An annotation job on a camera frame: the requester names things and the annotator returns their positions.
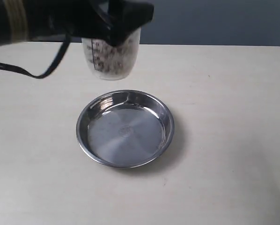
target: table surface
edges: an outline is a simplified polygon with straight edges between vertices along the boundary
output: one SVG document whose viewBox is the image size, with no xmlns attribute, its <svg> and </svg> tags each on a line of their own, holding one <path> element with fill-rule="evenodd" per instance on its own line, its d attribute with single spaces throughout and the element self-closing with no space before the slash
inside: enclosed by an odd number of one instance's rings
<svg viewBox="0 0 280 225">
<path fill-rule="evenodd" d="M 0 47 L 43 72 L 58 43 Z M 112 90 L 161 99 L 176 132 L 136 169 L 100 165 L 75 135 Z M 121 81 L 94 77 L 72 44 L 44 80 L 0 71 L 0 225 L 280 225 L 280 47 L 141 45 Z"/>
</svg>

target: clear plastic cup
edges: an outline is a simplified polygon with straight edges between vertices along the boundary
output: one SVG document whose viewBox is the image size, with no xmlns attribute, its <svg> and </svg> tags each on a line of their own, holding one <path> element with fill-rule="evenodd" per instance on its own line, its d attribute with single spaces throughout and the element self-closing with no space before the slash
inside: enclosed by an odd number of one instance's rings
<svg viewBox="0 0 280 225">
<path fill-rule="evenodd" d="M 120 80 L 132 71 L 138 54 L 141 29 L 119 47 L 98 39 L 82 39 L 87 64 L 92 73 L 104 80 Z"/>
</svg>

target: black cable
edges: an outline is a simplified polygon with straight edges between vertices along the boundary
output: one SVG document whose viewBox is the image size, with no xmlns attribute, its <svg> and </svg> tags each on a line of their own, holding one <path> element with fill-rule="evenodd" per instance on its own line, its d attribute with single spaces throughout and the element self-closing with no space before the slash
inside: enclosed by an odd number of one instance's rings
<svg viewBox="0 0 280 225">
<path fill-rule="evenodd" d="M 6 70 L 6 71 L 14 72 L 14 73 L 23 74 L 23 75 L 26 75 L 26 76 L 29 76 L 29 77 L 32 77 L 35 79 L 46 78 L 58 67 L 58 65 L 62 61 L 62 59 L 70 45 L 70 41 L 71 41 L 71 36 L 66 34 L 65 40 L 63 41 L 55 59 L 53 60 L 51 65 L 47 68 L 47 70 L 39 76 L 34 76 L 31 73 L 29 73 L 27 70 L 25 70 L 21 67 L 10 65 L 10 64 L 5 64 L 5 63 L 1 63 L 1 62 L 0 62 L 0 70 Z"/>
</svg>

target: metal dish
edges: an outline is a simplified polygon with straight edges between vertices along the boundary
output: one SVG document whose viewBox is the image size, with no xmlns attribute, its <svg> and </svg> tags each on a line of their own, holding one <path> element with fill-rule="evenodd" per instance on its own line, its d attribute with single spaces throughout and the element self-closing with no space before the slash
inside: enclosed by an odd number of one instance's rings
<svg viewBox="0 0 280 225">
<path fill-rule="evenodd" d="M 76 134 L 83 151 L 96 162 L 133 168 L 153 161 L 168 148 L 174 120 L 157 98 L 141 91 L 118 90 L 85 107 Z"/>
</svg>

